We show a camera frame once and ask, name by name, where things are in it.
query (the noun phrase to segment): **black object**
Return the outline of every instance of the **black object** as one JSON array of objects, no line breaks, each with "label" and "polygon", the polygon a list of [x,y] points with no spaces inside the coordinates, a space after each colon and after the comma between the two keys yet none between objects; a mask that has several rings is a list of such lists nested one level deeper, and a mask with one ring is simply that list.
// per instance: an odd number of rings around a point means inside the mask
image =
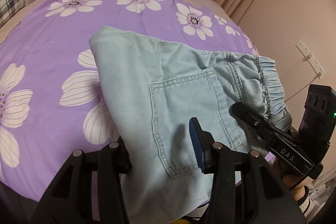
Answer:
[{"label": "black object", "polygon": [[[197,118],[190,119],[189,133],[198,166],[204,174],[214,174],[210,203],[198,223],[306,223],[289,190],[258,151],[231,151],[203,131]],[[241,172],[240,208],[235,208],[235,171]]]},{"label": "black object", "polygon": [[121,138],[100,151],[75,150],[43,194],[31,224],[94,224],[91,211],[91,174],[98,171],[100,223],[129,223],[119,174],[132,166]]},{"label": "black object", "polygon": [[316,179],[321,161],[330,147],[336,124],[336,93],[324,85],[310,85],[305,113],[298,133],[283,132],[243,103],[235,103],[230,114],[247,123],[265,141],[265,146],[293,172]]}]

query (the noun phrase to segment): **beige wall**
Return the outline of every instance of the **beige wall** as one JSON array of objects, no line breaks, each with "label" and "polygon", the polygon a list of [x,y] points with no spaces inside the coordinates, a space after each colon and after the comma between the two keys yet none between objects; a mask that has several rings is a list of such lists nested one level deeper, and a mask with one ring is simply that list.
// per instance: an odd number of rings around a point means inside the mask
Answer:
[{"label": "beige wall", "polygon": [[[261,55],[273,58],[283,84],[286,99],[290,98],[316,76],[295,47],[305,34],[305,43],[326,73],[314,84],[330,85],[336,90],[336,0],[253,0],[238,23],[256,44]],[[308,87],[287,101],[298,128],[304,113]],[[325,171],[336,165],[336,133],[324,160]]]}]

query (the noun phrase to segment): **human hand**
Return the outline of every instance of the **human hand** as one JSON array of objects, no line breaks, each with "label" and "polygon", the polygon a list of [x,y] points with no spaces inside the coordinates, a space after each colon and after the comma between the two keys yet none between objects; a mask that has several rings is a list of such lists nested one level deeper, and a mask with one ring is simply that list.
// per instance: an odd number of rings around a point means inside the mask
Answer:
[{"label": "human hand", "polygon": [[[272,163],[273,170],[278,174],[278,176],[281,178],[283,176],[283,173],[286,171],[286,166],[282,166],[280,160],[278,158],[275,159],[275,161]],[[295,185],[299,180],[301,180],[302,177],[293,175],[293,174],[286,174],[282,178],[282,182],[288,186],[292,187]],[[305,196],[305,185],[307,185],[309,182],[311,182],[311,178],[306,178],[303,180],[298,186],[296,186],[294,189],[291,190],[291,194],[295,201],[300,200]]]}]

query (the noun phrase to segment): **camera lens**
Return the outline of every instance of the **camera lens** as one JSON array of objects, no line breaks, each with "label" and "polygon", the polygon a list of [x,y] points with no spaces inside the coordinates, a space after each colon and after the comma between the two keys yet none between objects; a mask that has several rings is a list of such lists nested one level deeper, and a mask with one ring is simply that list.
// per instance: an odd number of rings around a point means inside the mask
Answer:
[{"label": "camera lens", "polygon": [[318,103],[319,103],[319,95],[315,94],[313,98],[313,108],[317,107]]},{"label": "camera lens", "polygon": [[327,105],[327,100],[325,98],[323,98],[322,101],[321,101],[321,105],[320,105],[320,111],[321,112],[326,108],[326,105]]},{"label": "camera lens", "polygon": [[311,101],[311,93],[308,94],[308,98],[307,98],[307,104],[309,104]]}]

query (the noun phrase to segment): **jeans back pocket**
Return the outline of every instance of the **jeans back pocket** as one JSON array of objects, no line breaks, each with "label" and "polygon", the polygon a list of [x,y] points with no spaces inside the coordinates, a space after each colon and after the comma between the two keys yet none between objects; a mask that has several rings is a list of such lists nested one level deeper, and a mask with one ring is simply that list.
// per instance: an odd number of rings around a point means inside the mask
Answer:
[{"label": "jeans back pocket", "polygon": [[225,94],[212,68],[151,83],[150,93],[153,136],[171,178],[198,168],[189,135],[191,117],[197,117],[216,141],[234,148],[223,120],[229,115]]}]

